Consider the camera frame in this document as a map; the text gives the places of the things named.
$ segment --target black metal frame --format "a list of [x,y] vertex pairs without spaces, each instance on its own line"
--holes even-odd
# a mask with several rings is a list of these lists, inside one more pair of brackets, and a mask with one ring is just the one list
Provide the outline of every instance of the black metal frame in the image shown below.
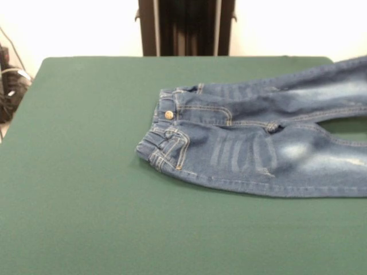
[[[193,3],[206,2],[206,10],[201,11],[202,20],[195,24],[186,24],[186,18],[189,18],[192,11]],[[176,55],[214,55],[214,21],[216,0],[196,0],[193,1],[176,1],[176,4],[182,5],[186,14],[184,18],[178,18],[176,14],[171,14],[170,5],[174,0],[159,0],[159,27],[161,30],[161,48],[162,56]],[[235,0],[222,0],[220,30],[218,39],[218,55],[227,56],[229,54],[229,40],[231,36],[231,24],[233,12],[235,9]],[[154,0],[139,0],[139,18],[142,33],[143,55],[156,56],[156,35],[154,25]],[[179,30],[180,35],[185,35],[184,53],[177,51],[177,41],[173,37],[173,33]]]

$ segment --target electrical cord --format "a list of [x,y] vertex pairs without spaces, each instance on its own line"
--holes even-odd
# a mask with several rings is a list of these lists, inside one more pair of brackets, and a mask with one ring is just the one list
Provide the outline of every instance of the electrical cord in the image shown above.
[[1,74],[8,73],[8,72],[17,72],[21,76],[25,77],[29,81],[33,81],[32,76],[30,76],[25,70],[22,70],[21,68],[9,68],[1,71]]
[[19,60],[19,63],[21,64],[21,66],[22,66],[22,69],[23,70],[25,70],[25,67],[24,67],[24,64],[23,64],[23,62],[22,62],[22,60],[21,60],[21,58],[20,58],[20,56],[19,56],[19,54],[18,54],[18,52],[17,52],[17,50],[16,50],[16,48],[15,48],[15,46],[14,46],[14,44],[13,44],[13,42],[12,42],[12,40],[9,38],[9,36],[7,36],[6,35],[6,33],[4,32],[4,30],[0,27],[0,32],[5,36],[5,38],[9,41],[9,43],[11,44],[11,47],[13,48],[13,50],[14,50],[14,53],[15,53],[15,55],[17,56],[17,58],[18,58],[18,60]]

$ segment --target green felt surface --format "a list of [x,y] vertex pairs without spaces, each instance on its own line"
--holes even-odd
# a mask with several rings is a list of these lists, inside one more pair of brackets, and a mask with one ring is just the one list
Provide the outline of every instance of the green felt surface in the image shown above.
[[[138,159],[158,91],[326,58],[50,58],[0,146],[0,274],[367,274],[367,199],[210,190]],[[323,124],[367,140],[364,120]]]

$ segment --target white wall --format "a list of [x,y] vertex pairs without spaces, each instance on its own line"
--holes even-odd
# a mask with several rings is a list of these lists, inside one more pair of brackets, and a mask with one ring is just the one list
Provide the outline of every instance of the white wall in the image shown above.
[[236,0],[233,56],[328,56],[334,61],[367,54],[364,1]]
[[[137,9],[138,0],[3,1],[0,25],[35,75],[48,56],[141,56]],[[337,61],[367,53],[367,19],[359,0],[236,0],[236,13],[233,56],[287,54]],[[1,35],[0,41],[8,45]]]
[[137,9],[138,0],[3,1],[0,26],[35,75],[49,56],[141,56]]

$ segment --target black device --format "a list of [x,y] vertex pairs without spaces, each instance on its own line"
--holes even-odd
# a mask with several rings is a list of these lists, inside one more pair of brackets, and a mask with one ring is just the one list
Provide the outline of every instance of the black device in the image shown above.
[[0,123],[13,118],[30,81],[19,74],[17,69],[9,64],[9,49],[0,45]]

